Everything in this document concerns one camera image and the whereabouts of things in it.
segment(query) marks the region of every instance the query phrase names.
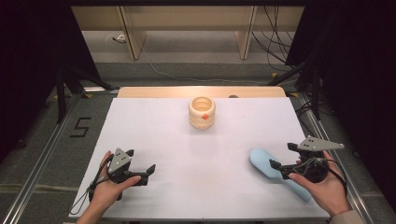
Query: metal bar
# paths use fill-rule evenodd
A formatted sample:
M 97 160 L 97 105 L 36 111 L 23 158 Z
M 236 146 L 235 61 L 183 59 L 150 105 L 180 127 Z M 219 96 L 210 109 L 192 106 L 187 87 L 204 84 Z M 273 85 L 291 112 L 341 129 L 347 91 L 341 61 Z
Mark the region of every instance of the metal bar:
M 301 100 L 302 104 L 309 102 L 308 97 L 306 96 L 305 93 L 301 94 L 300 100 Z M 307 112 L 307 116 L 310 119 L 311 124 L 313 125 L 313 127 L 315 129 L 315 133 L 318 135 L 317 137 L 324 139 L 324 140 L 331 141 L 329 136 L 327 135 L 323 125 L 321 124 L 321 121 L 315 119 L 315 115 L 312 113 L 312 111 L 309 110 Z M 340 165 L 343 166 L 343 163 L 340 160 L 340 157 L 338 156 L 336 150 L 331 150 L 330 154 L 332 155 L 332 157 L 334 158 L 335 161 L 338 161 L 340 163 Z M 348 180 L 347 181 L 347 191 L 348 191 L 347 198 L 349 200 L 350 205 L 352 206 L 352 208 L 355 211 L 357 211 L 361 215 L 361 218 L 363 219 L 363 221 L 366 224 L 374 224 L 373 218 L 370 215 L 369 211 L 367 210 L 367 206 L 366 206 L 363 198 L 359 195 L 355 184 L 352 181 L 350 181 L 350 178 L 349 178 L 350 175 L 348 174 L 348 171 L 345 170 L 345 173 L 346 173 L 345 178 Z
M 60 137 L 62 136 L 62 132 L 64 127 L 67 124 L 68 118 L 72 113 L 74 107 L 76 106 L 80 96 L 74 95 L 71 98 L 69 103 L 70 107 L 67 110 L 64 119 L 61 123 L 57 123 L 55 126 L 54 131 L 52 132 L 51 137 L 49 138 L 48 143 L 44 147 L 43 152 L 41 153 L 40 157 L 38 158 L 35 167 L 33 168 L 32 172 L 29 174 L 27 180 L 23 184 L 20 193 L 14 200 L 13 204 L 10 206 L 6 218 L 3 221 L 3 224 L 16 224 L 18 223 L 24 208 L 28 204 L 33 191 L 35 189 L 35 185 L 37 184 L 39 178 L 42 176 L 45 167 L 50 160 L 50 156 L 52 155 L 53 150 L 55 149 L 57 143 L 59 142 Z

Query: white table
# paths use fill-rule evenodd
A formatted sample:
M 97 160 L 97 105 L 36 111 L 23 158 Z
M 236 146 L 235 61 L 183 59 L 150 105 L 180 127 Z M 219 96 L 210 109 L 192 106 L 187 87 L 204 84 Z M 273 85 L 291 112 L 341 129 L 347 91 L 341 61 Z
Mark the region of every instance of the white table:
M 248 161 L 265 148 L 284 164 L 298 154 L 287 143 L 304 134 L 289 98 L 214 98 L 216 123 L 206 131 L 188 120 L 191 98 L 117 98 L 81 182 L 77 199 L 93 180 L 108 150 L 135 149 L 130 170 L 157 164 L 145 187 L 129 188 L 104 214 L 119 220 L 259 220 L 327 217 L 281 180 L 259 173 Z M 85 202 L 79 217 L 88 206 Z

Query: light blue object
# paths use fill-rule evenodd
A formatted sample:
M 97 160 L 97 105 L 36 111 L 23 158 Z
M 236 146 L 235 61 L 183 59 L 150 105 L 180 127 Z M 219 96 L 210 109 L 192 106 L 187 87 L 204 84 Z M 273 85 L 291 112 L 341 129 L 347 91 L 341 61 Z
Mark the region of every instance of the light blue object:
M 270 160 L 277 161 L 271 154 L 269 154 L 266 150 L 255 148 L 250 152 L 250 162 L 259 169 L 263 174 L 266 176 L 273 178 L 273 179 L 281 179 L 284 181 L 286 185 L 290 187 L 290 189 L 297 194 L 301 199 L 305 202 L 309 202 L 311 199 L 311 194 L 305 188 L 301 187 L 300 185 L 296 184 L 292 180 L 284 180 L 282 178 L 282 174 L 273 169 L 270 165 Z

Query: hand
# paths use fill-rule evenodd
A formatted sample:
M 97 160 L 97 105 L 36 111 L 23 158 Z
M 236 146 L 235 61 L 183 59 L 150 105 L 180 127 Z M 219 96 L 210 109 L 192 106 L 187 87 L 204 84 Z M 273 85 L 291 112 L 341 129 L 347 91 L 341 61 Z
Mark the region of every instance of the hand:
M 103 157 L 101 165 L 111 155 L 108 151 Z M 107 169 L 105 166 L 99 176 L 107 178 Z M 85 212 L 81 215 L 78 223 L 90 224 L 97 223 L 102 217 L 103 213 L 117 200 L 119 195 L 129 187 L 135 185 L 141 179 L 140 175 L 133 176 L 122 183 L 114 183 L 111 180 L 107 180 L 96 186 L 95 193 L 91 200 L 90 205 L 87 207 Z
M 324 157 L 327 160 L 332 160 L 332 156 L 327 151 L 324 151 Z M 329 161 L 329 167 L 342 176 L 334 162 Z M 318 205 L 331 217 L 350 210 L 343 184 L 330 172 L 319 183 L 312 183 L 304 176 L 295 173 L 291 173 L 289 178 L 307 189 Z

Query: floor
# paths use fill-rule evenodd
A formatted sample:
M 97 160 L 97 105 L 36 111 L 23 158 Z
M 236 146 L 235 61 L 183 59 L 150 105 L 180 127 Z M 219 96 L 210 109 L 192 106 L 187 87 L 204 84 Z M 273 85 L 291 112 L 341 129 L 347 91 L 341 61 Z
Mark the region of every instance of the floor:
M 122 32 L 83 32 L 83 34 L 101 77 L 119 86 L 208 84 L 203 84 L 204 80 L 211 80 L 211 85 L 261 85 L 272 80 L 272 76 L 281 75 L 284 73 L 283 70 L 289 69 L 273 56 L 268 57 L 253 38 L 248 58 L 241 60 L 233 32 L 149 32 L 143 44 L 143 52 L 135 61 L 130 59 L 126 44 L 122 43 L 120 36 Z M 255 35 L 264 46 L 270 45 L 264 35 L 270 37 L 272 33 L 256 32 Z M 293 33 L 279 35 L 285 47 L 273 42 L 270 49 L 277 57 L 283 58 Z M 118 38 L 120 42 L 114 41 L 113 37 Z M 125 76 L 133 69 L 139 69 L 141 73 L 135 77 Z M 195 80 L 188 79 L 191 74 L 196 74 L 197 70 L 202 75 L 194 77 Z M 283 83 L 282 87 L 285 91 L 294 91 L 292 84 L 295 78 Z M 32 187 L 32 191 L 26 190 L 24 203 L 19 204 L 16 221 L 6 223 L 75 222 L 67 217 L 68 210 L 76 198 L 77 189 L 111 100 L 117 95 L 108 91 L 86 94 L 82 97 L 70 95 L 67 98 L 67 121 L 61 124 L 56 124 L 55 95 L 54 92 L 49 97 L 48 108 L 43 109 L 31 131 L 25 136 L 27 147 L 14 149 L 0 164 L 1 218 L 5 219 L 9 214 L 8 211 L 15 210 L 12 206 L 21 193 Z M 290 97 L 290 100 L 294 108 L 298 109 L 307 98 L 305 94 L 300 94 L 299 97 Z M 302 128 L 306 135 L 323 134 L 326 138 L 346 145 L 346 150 L 337 155 L 347 170 L 352 191 L 356 192 L 356 195 L 353 193 L 350 195 L 351 202 L 356 202 L 354 199 L 362 200 L 363 206 L 356 207 L 362 210 L 366 223 L 396 223 L 394 211 L 389 207 L 359 158 L 353 155 L 353 146 L 332 110 L 327 106 L 320 110 L 321 122 L 317 123 L 312 119 L 308 111 L 302 115 Z M 81 134 L 80 130 L 75 129 L 75 124 L 82 117 L 90 118 L 81 120 L 83 122 L 81 124 L 90 127 L 87 135 L 83 138 L 70 137 Z M 121 222 L 103 220 L 101 223 Z M 238 220 L 234 223 L 253 222 Z M 263 223 L 313 224 L 324 223 L 324 220 L 265 220 Z

